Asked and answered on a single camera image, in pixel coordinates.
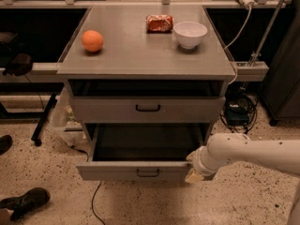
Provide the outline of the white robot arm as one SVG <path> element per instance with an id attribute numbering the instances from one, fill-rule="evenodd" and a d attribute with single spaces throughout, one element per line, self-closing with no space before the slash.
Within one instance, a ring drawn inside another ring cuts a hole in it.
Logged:
<path id="1" fill-rule="evenodd" d="M 300 141 L 251 140 L 242 133 L 216 133 L 207 145 L 191 152 L 187 161 L 191 165 L 187 183 L 209 179 L 219 168 L 239 161 L 300 177 Z"/>

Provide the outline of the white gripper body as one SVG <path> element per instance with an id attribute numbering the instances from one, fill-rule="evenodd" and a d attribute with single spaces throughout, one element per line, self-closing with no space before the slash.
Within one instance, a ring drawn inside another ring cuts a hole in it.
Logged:
<path id="1" fill-rule="evenodd" d="M 215 174 L 220 165 L 218 162 L 210 155 L 208 148 L 202 146 L 195 150 L 192 158 L 193 169 L 203 176 L 210 176 Z"/>

